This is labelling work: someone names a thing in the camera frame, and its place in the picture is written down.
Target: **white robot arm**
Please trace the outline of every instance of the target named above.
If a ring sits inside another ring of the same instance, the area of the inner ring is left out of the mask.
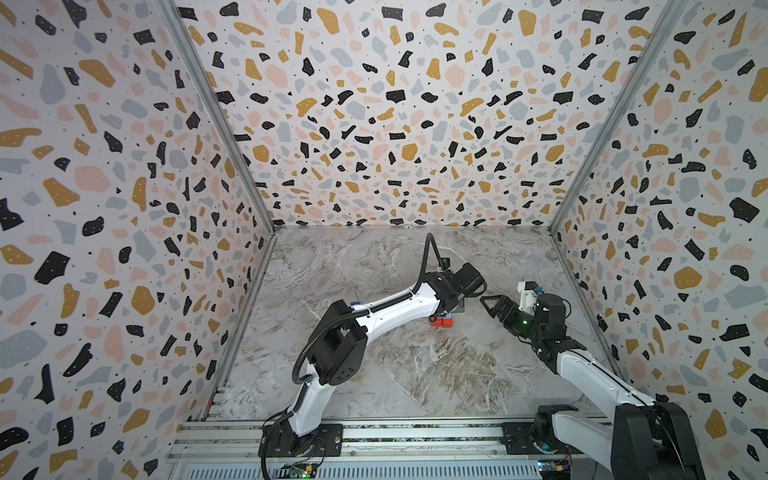
[[[438,257],[439,272],[426,272],[430,245]],[[260,453],[264,478],[269,480],[266,445],[276,435],[282,452],[293,456],[305,452],[333,391],[357,373],[368,344],[411,320],[445,315],[464,298],[484,292],[485,281],[471,264],[465,263],[456,273],[449,270],[449,259],[440,257],[428,233],[414,286],[363,305],[347,306],[342,300],[332,303],[293,366],[292,378],[301,385],[300,391],[266,432]],[[507,330],[529,340],[538,358],[579,388],[613,424],[602,425],[571,406],[542,406],[533,429],[537,446],[546,452],[554,439],[573,445],[616,478],[703,479],[685,412],[638,392],[567,336],[561,297],[544,293],[530,281],[520,282],[518,292],[519,304],[503,295],[484,296],[480,301]],[[666,436],[660,435],[661,429]],[[654,476],[659,472],[667,477]]]

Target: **gray marble surface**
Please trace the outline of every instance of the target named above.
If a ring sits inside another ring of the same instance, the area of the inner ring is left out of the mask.
[[[412,285],[428,231],[456,271],[470,262],[487,294],[517,299],[535,280],[571,302],[569,334],[603,359],[544,231],[512,228],[323,228],[278,231],[266,277],[247,324],[219,417],[264,419],[292,402],[290,370],[331,302],[377,300]],[[437,264],[430,257],[428,270]],[[531,415],[539,405],[593,405],[540,362],[477,299],[450,329],[414,320],[377,339],[362,368],[334,393],[329,418]]]

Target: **terrazzo wallpaper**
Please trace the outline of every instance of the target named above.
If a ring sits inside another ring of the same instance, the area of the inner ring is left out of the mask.
[[[260,226],[153,3],[0,15],[0,477],[158,478]]]
[[[178,0],[277,225],[549,223],[666,2]]]
[[[709,478],[768,475],[768,2],[690,2],[556,233]]]

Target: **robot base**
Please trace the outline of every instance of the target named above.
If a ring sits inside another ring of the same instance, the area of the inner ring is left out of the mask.
[[[312,453],[313,457],[338,457],[341,455],[341,441],[344,438],[344,427],[340,423],[321,423],[317,430],[297,437],[287,420],[279,425],[268,425],[264,429],[275,428],[275,432],[267,444],[262,442],[259,447],[259,457],[266,449],[267,457],[303,457]]]

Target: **enclosure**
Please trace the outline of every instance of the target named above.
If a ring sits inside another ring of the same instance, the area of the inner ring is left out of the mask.
[[[286,408],[328,306],[411,286],[433,233],[490,294],[568,300],[709,478],[761,478],[767,9],[3,0],[0,476],[166,478],[181,424]],[[552,403],[597,412],[467,299],[325,413]]]

